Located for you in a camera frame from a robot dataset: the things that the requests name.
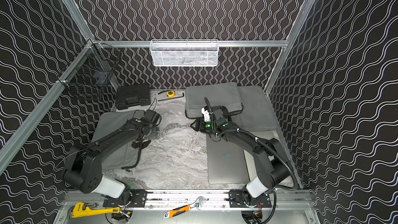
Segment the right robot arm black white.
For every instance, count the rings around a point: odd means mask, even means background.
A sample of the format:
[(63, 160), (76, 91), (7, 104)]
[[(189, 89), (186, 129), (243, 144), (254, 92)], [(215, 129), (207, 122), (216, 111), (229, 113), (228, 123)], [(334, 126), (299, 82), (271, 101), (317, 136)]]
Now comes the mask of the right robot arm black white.
[(211, 106), (207, 97), (204, 97), (204, 102), (203, 117), (197, 118), (191, 128), (207, 134), (214, 142), (231, 142), (254, 159), (256, 176), (242, 188), (244, 204), (255, 205), (262, 195), (273, 193), (276, 188), (290, 191), (300, 189), (280, 141), (252, 134), (232, 121), (232, 114), (226, 107)]

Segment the silver laptop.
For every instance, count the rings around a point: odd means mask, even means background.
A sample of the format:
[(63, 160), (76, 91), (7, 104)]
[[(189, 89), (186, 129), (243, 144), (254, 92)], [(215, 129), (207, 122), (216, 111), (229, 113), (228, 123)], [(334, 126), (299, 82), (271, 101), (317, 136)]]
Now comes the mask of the silver laptop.
[[(263, 139), (273, 139), (276, 138), (277, 140), (279, 140), (278, 134), (275, 130), (272, 131), (251, 131), (251, 133), (259, 138), (263, 138)], [(255, 166), (255, 161), (253, 156), (244, 150), (244, 155), (245, 155), (245, 160), (246, 160), (246, 166), (247, 166), (247, 170), (248, 170), (248, 175), (249, 175), (249, 179), (250, 181), (252, 181), (256, 175), (256, 166)], [(287, 187), (292, 187), (293, 186), (293, 180), (291, 178), (291, 176), (289, 176), (288, 178), (284, 179), (280, 185), (283, 186), (287, 186)]]

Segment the dark grey laptop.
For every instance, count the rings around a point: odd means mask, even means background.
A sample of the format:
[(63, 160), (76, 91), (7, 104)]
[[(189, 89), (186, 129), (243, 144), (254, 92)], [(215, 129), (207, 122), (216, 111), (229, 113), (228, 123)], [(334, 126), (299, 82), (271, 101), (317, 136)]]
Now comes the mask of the dark grey laptop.
[(246, 184), (249, 174), (244, 150), (226, 141), (206, 137), (208, 177), (210, 184)]

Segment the grey zippered laptop bag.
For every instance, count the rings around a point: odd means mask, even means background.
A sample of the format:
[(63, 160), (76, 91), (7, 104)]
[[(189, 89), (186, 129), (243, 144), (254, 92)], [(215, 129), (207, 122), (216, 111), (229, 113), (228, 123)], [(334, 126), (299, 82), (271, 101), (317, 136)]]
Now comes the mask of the grey zippered laptop bag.
[(246, 131), (272, 131), (278, 124), (264, 91), (259, 86), (238, 87), (243, 111), (232, 121)]

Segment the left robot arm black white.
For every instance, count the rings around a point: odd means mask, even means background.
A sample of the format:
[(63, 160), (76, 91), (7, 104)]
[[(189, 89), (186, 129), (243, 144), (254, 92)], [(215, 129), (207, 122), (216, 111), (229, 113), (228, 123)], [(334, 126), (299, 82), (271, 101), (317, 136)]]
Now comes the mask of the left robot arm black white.
[(62, 179), (82, 193), (97, 193), (126, 205), (131, 200), (131, 188), (127, 184), (103, 174), (102, 163), (112, 153), (131, 141), (143, 141), (161, 123), (162, 117), (153, 110), (143, 112), (142, 117), (132, 117), (117, 125), (116, 130), (103, 138), (92, 141), (85, 148), (73, 146), (65, 159)]

